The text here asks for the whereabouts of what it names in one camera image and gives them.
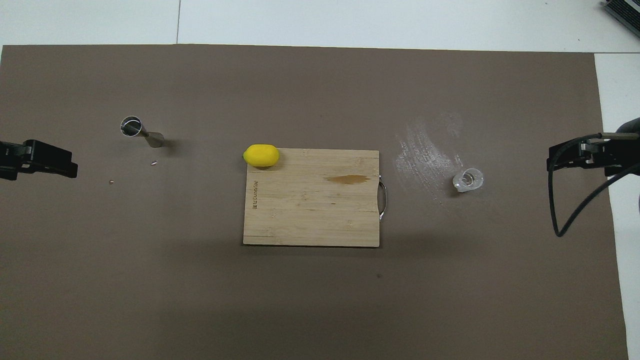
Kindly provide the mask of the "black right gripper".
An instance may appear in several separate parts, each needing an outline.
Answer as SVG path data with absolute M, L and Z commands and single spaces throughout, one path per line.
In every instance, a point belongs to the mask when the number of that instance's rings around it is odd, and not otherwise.
M 607 166 L 605 176 L 613 177 L 640 164 L 640 142 L 575 138 L 548 148 L 548 171 L 574 167 L 574 163 L 580 163 L 581 166 Z

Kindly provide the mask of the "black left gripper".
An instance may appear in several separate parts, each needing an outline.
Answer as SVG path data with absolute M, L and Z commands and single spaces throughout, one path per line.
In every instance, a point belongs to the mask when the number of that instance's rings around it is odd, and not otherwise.
M 21 168 L 25 174 L 57 174 L 71 179 L 78 176 L 71 151 L 35 139 L 23 144 L 0 141 L 0 179 L 16 180 Z

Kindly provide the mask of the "steel double jigger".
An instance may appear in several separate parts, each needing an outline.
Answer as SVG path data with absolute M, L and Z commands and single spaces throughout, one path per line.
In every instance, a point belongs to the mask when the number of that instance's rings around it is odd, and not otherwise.
M 119 130 L 128 138 L 144 138 L 146 143 L 154 149 L 161 148 L 165 142 L 162 133 L 148 131 L 137 116 L 125 117 L 119 125 Z

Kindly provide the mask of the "clear plastic cup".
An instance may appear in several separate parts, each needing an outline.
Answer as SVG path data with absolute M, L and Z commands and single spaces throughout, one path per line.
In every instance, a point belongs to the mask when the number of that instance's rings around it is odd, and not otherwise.
M 467 193 L 480 189 L 484 183 L 484 173 L 477 168 L 467 168 L 459 171 L 452 178 L 452 186 L 458 193 Z

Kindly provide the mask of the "grey ribbed device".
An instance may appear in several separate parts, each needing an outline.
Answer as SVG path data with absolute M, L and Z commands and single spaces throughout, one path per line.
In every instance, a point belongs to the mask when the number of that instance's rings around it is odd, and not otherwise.
M 640 38 L 640 0 L 603 0 L 607 14 Z

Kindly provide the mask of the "yellow lemon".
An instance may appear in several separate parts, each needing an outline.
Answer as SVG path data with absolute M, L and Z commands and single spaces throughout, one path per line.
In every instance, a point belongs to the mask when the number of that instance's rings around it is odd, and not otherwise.
M 243 160 L 252 167 L 271 167 L 278 163 L 281 153 L 270 144 L 250 145 L 242 154 Z

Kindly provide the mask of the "wooden cutting board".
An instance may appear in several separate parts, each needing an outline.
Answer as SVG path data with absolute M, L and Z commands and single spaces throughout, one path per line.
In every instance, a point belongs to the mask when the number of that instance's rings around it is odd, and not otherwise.
M 280 148 L 247 166 L 244 245 L 379 248 L 384 189 L 377 150 Z

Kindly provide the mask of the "brown table mat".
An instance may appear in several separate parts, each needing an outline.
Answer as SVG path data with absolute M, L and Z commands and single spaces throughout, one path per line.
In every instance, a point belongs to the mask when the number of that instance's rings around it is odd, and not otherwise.
M 600 104 L 586 53 L 4 46 L 0 141 L 78 176 L 0 180 L 0 360 L 626 360 L 610 198 L 547 200 Z M 381 246 L 245 246 L 256 143 L 379 151 Z

